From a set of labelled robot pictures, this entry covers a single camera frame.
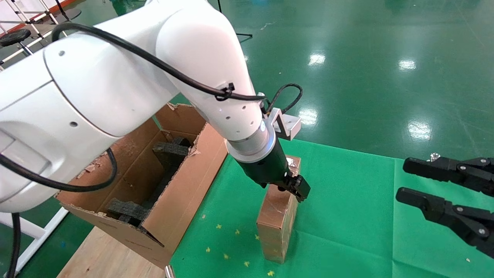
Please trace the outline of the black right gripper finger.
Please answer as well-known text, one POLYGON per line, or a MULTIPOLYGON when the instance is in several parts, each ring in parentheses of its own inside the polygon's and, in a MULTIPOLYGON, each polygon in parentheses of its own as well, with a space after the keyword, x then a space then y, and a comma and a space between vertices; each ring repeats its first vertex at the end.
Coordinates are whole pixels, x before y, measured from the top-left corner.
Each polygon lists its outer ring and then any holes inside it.
POLYGON ((406 173, 436 181, 452 182, 464 188, 494 197, 494 164, 492 157, 455 160, 439 157, 425 161, 413 157, 403 164, 406 173))
POLYGON ((494 257, 494 215, 489 210, 455 205, 410 188, 399 188, 396 200, 420 209, 429 222, 448 227, 466 244, 494 257))

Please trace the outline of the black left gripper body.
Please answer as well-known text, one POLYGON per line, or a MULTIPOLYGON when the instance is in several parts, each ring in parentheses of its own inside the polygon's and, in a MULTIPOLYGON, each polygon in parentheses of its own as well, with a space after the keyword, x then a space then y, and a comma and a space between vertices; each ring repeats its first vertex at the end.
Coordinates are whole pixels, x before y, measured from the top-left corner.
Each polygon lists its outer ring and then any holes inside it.
POLYGON ((245 174, 263 188, 268 184, 287 185, 290 170, 281 144, 274 144, 271 152, 257 162, 241 162, 238 159, 236 161, 245 174))

